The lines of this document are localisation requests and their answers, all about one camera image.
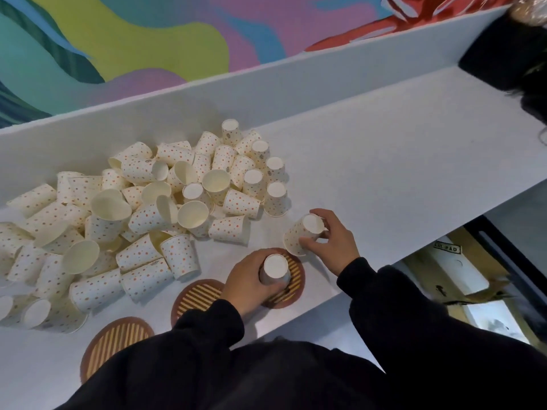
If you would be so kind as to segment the person's right hand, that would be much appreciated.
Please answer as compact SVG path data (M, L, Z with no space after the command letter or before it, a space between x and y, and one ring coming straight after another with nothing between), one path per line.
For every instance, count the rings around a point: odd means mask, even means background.
M329 236L327 249L323 253L313 254L322 261L333 275L339 276L351 262L360 257L354 236L333 211L314 208L310 210L310 213L316 214L323 219L327 231L324 231L321 235Z

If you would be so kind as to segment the person's left hand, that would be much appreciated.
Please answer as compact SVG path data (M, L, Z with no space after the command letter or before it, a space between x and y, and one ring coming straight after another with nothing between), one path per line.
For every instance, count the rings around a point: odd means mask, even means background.
M251 252L232 268L221 299L228 301L245 319L252 315L269 297L263 297L259 269L264 260L276 254L274 248Z

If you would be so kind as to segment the dotted paper cup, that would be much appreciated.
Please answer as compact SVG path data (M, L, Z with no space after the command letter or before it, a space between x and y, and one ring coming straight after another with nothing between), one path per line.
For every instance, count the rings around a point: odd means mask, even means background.
M308 213L283 235L284 248L293 256L303 257L306 255L306 250L299 239L310 238L317 241L325 230L323 219L316 214Z
M259 270L259 281L263 285L283 282L288 285L291 279L288 260L282 254L271 254L262 263Z

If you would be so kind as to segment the person's left forearm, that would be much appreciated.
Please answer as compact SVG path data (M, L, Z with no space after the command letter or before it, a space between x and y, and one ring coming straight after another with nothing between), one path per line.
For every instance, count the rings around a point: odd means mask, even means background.
M172 330L114 354L55 410L205 410L243 334L226 300L190 310Z

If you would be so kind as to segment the person's right forearm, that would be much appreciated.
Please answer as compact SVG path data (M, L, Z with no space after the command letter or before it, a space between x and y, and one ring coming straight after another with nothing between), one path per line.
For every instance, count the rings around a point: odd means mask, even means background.
M547 357L451 317L402 272L359 257L340 273L350 318L406 408L547 410Z

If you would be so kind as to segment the round brown striped coaster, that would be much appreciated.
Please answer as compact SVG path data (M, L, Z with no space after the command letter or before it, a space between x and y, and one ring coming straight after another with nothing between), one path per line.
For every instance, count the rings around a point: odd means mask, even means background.
M171 326L174 327L188 310L208 310L211 304L220 298L223 288L224 283L215 279L201 279L186 286L172 306Z
M139 317L124 317L107 324L92 339L81 359L81 384L119 351L154 336L151 326Z
M271 296L262 303L268 309L283 309L295 303L304 291L305 270L301 260L286 249L274 248L277 255L283 256L288 264L287 273L290 274L287 286L279 293Z

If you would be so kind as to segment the person's black sweater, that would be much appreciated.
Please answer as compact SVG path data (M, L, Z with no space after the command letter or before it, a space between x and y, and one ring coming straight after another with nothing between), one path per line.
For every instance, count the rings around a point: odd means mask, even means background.
M275 340L225 351L200 371L201 409L403 410L371 361L310 342Z

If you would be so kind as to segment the brown cardboard box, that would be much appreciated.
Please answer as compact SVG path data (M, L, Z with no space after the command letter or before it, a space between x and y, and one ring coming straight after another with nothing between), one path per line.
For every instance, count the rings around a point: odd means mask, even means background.
M463 227L401 261L417 285L451 316L516 339L547 356L547 335L538 337L519 310L510 273Z

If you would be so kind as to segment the white table back panel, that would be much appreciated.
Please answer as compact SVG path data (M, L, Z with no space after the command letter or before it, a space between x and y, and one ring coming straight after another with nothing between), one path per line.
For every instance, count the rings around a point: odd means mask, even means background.
M226 117L245 128L454 67L507 6L406 32L144 95L106 102L0 130L0 206L59 171L101 171L135 141L176 131L201 134Z

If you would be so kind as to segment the pile of dotted cups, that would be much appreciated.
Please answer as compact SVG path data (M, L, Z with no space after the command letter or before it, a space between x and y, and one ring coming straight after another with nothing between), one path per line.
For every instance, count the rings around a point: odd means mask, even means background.
M286 183L269 142L229 118L194 143L135 142L99 175L0 190L0 326L72 333L123 295L141 303L200 273L195 240L247 245L252 221L284 216Z

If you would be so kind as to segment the black fabric object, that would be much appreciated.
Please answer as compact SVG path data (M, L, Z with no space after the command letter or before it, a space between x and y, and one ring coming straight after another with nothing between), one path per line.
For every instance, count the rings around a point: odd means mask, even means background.
M506 12L479 34L458 67L495 89L511 91L545 48L546 28L522 23Z

